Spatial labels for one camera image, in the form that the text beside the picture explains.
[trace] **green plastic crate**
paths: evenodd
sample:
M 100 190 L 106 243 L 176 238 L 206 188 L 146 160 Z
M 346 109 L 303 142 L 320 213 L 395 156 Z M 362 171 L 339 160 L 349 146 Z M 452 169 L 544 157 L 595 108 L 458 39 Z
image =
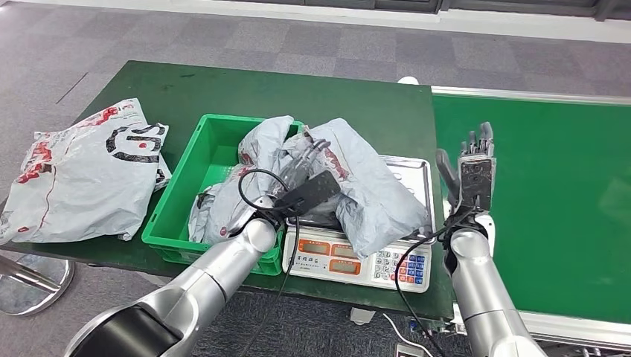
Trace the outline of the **green plastic crate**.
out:
M 142 232 L 142 241 L 155 249 L 163 260 L 191 264 L 211 247 L 188 241 L 190 207 L 198 193 L 225 180 L 238 163 L 239 142 L 262 120 L 215 114 L 206 114 L 199 120 L 169 185 Z M 295 121 L 287 136 L 295 135 L 302 125 Z M 283 231 L 278 232 L 276 244 L 260 258 L 252 273 L 281 273 L 283 235 Z

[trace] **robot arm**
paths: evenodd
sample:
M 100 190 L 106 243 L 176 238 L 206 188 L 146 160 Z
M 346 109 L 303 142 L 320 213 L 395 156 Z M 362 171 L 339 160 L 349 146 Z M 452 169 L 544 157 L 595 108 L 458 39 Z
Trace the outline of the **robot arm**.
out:
M 235 238 L 214 245 L 166 286 L 88 322 L 64 356 L 189 356 L 275 241 L 272 223 L 250 220 Z
M 474 357 L 545 356 L 526 330 L 493 262 L 495 224 L 488 212 L 496 160 L 490 124 L 482 124 L 480 131 L 479 141 L 471 132 L 470 142 L 462 143 L 457 173 L 444 150 L 437 154 L 452 205 L 446 225 L 458 221 L 445 233 L 445 268 Z

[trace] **black wire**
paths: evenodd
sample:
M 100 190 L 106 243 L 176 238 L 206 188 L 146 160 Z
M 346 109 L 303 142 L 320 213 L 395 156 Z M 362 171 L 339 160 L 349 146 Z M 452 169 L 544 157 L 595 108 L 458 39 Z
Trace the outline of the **black wire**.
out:
M 258 210 L 265 210 L 265 211 L 268 211 L 268 210 L 285 210 L 285 209 L 287 209 L 287 208 L 290 208 L 290 207 L 293 207 L 293 206 L 294 206 L 294 203 L 290 203 L 290 204 L 287 204 L 287 205 L 284 205 L 284 206 L 273 207 L 273 208 L 270 208 L 270 207 L 261 207 L 261 206 L 259 206 L 259 205 L 256 205 L 254 202 L 250 201 L 250 200 L 246 197 L 245 193 L 243 193 L 243 187 L 242 187 L 242 185 L 243 185 L 243 179 L 245 179 L 247 175 L 251 175 L 252 173 L 265 173 L 265 174 L 267 174 L 267 175 L 270 175 L 271 177 L 273 177 L 274 179 L 276 179 L 276 181 L 278 181 L 278 182 L 281 184 L 281 186 L 283 186 L 283 188 L 285 189 L 285 191 L 289 191 L 289 186 L 287 186 L 287 184 L 285 183 L 285 181 L 283 181 L 283 179 L 282 179 L 280 176 L 276 175 L 276 174 L 275 174 L 275 173 L 273 173 L 272 171 L 268 171 L 268 170 L 264 170 L 264 169 L 252 169 L 252 170 L 249 170 L 248 172 L 244 173 L 244 174 L 243 174 L 243 176 L 241 176 L 241 177 L 239 178 L 239 182 L 237 183 L 237 189 L 239 190 L 239 196 L 241 196 L 241 199 L 242 199 L 245 203 L 247 203 L 247 204 L 248 204 L 248 206 L 253 207 L 253 208 L 256 208 L 256 209 L 258 209 Z
M 429 339 L 430 342 L 432 342 L 432 345 L 434 345 L 434 348 L 438 351 L 438 353 L 443 356 L 443 357 L 447 357 L 447 355 L 445 354 L 445 351 L 441 348 L 440 345 L 438 345 L 438 342 L 436 341 L 436 338 L 434 338 L 433 335 L 429 334 L 429 331 L 427 330 L 427 328 L 425 328 L 425 326 L 420 322 L 420 319 L 418 318 L 418 316 L 416 315 L 416 313 L 414 312 L 414 310 L 412 309 L 412 306 L 410 305 L 410 303 L 408 302 L 408 299 L 406 299 L 406 296 L 403 294 L 403 292 L 401 291 L 401 287 L 399 286 L 399 269 L 401 269 L 401 265 L 403 264 L 403 262 L 406 260 L 406 258 L 408 257 L 408 254 L 410 254 L 413 250 L 415 250 L 416 248 L 418 248 L 419 245 L 424 244 L 426 242 L 428 242 L 429 240 L 440 236 L 441 234 L 445 233 L 448 229 L 453 228 L 453 226 L 457 225 L 460 221 L 462 221 L 465 217 L 467 217 L 469 215 L 469 213 L 471 213 L 473 211 L 469 210 L 468 212 L 466 212 L 465 214 L 463 214 L 460 218 L 454 220 L 453 222 L 450 222 L 448 225 L 442 227 L 441 229 L 439 229 L 438 231 L 434 232 L 433 234 L 429 234 L 427 237 L 419 240 L 418 242 L 416 242 L 415 244 L 413 244 L 404 254 L 403 256 L 401 256 L 401 260 L 399 260 L 399 263 L 397 264 L 397 269 L 394 272 L 394 285 L 397 286 L 397 292 L 399 293 L 399 295 L 401 296 L 401 299 L 403 300 L 403 302 L 406 304 L 406 306 L 408 307 L 408 311 L 410 311 L 410 313 L 412 314 L 412 316 L 414 316 L 414 319 L 416 320 L 416 323 L 418 324 L 418 326 L 423 330 L 423 333 L 425 334 L 425 336 Z
M 275 208 L 264 208 L 252 203 L 252 201 L 247 199 L 247 197 L 243 194 L 241 184 L 243 182 L 243 178 L 251 173 L 265 173 L 267 175 L 270 175 L 271 177 L 276 179 L 276 181 L 280 182 L 281 186 L 283 186 L 283 188 L 286 191 L 289 191 L 289 187 L 287 186 L 287 184 L 282 180 L 282 178 L 278 177 L 278 175 L 268 170 L 253 169 L 245 173 L 243 176 L 241 176 L 241 178 L 239 179 L 239 183 L 237 184 L 237 188 L 239 189 L 239 195 L 241 195 L 241 199 L 243 199 L 243 201 L 246 204 L 252 206 L 253 208 L 257 208 L 258 210 L 283 210 L 285 208 L 292 206 L 292 205 L 288 205 L 287 207 L 282 206 L 282 207 L 275 207 Z M 256 329 L 256 331 L 254 331 L 254 335 L 252 335 L 252 337 L 250 338 L 246 346 L 243 348 L 243 351 L 241 351 L 241 354 L 239 354 L 239 357 L 246 356 L 246 353 L 248 352 L 252 344 L 256 341 L 260 332 L 263 330 L 263 327 L 265 326 L 269 313 L 272 311 L 272 307 L 277 305 L 278 299 L 280 299 L 281 295 L 283 294 L 283 290 L 285 289 L 285 284 L 287 283 L 287 278 L 289 277 L 289 273 L 292 271 L 292 267 L 294 266 L 294 259 L 295 259 L 296 251 L 298 251 L 298 235 L 300 234 L 300 222 L 298 221 L 298 216 L 295 217 L 295 221 L 296 221 L 295 222 L 296 235 L 295 235 L 295 241 L 294 241 L 294 250 L 292 252 L 292 257 L 289 259 L 289 266 L 287 267 L 287 273 L 285 273 L 285 278 L 283 279 L 281 288 L 278 290 L 278 294 L 276 294 L 276 297 L 274 298 L 274 301 L 272 301 L 272 303 L 270 304 L 270 307 L 267 309 L 267 312 L 265 312 L 265 315 L 263 316 L 263 320 L 261 320 L 260 324 L 258 325 L 258 328 Z

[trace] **floor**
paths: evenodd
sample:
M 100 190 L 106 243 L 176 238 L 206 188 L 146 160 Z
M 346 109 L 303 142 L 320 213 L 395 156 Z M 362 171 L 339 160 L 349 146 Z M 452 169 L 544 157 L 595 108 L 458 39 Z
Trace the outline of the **floor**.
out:
M 0 197 L 33 132 L 67 127 L 127 60 L 631 96 L 631 45 L 19 2 L 0 9 Z M 0 316 L 0 357 L 59 356 L 91 317 L 152 289 L 136 273 L 81 265 L 46 312 Z M 236 356 L 270 300 L 237 294 L 194 355 Z M 394 354 L 397 336 L 384 318 L 355 327 L 347 315 L 345 306 L 284 298 L 250 356 Z M 441 339 L 451 354 L 467 354 L 466 340 Z

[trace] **package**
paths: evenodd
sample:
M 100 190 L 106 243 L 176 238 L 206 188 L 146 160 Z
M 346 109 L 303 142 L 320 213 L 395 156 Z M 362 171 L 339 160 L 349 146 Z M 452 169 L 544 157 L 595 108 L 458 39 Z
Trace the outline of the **package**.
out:
M 230 237 L 228 227 L 247 205 L 237 189 L 239 179 L 248 170 L 259 168 L 280 172 L 279 155 L 289 127 L 294 119 L 290 116 L 264 120 L 239 143 L 239 164 L 232 168 L 226 180 L 212 185 L 200 193 L 193 202 L 188 222 L 191 242 L 216 244 Z M 262 196 L 269 189 L 273 178 L 265 174 L 253 174 L 243 180 L 243 193 L 251 200 Z
M 314 160 L 311 176 L 330 171 L 341 193 L 315 210 L 322 215 L 327 209 L 335 209 L 358 257 L 366 258 L 414 230 L 431 225 L 425 206 L 395 179 L 373 147 L 344 119 L 291 137 L 282 153 L 296 158 L 319 139 L 331 144 Z M 281 160 L 285 162 L 286 158 L 281 156 Z
M 131 239 L 151 193 L 171 177 L 160 155 L 167 132 L 128 99 L 61 132 L 35 133 L 0 216 L 0 244 Z

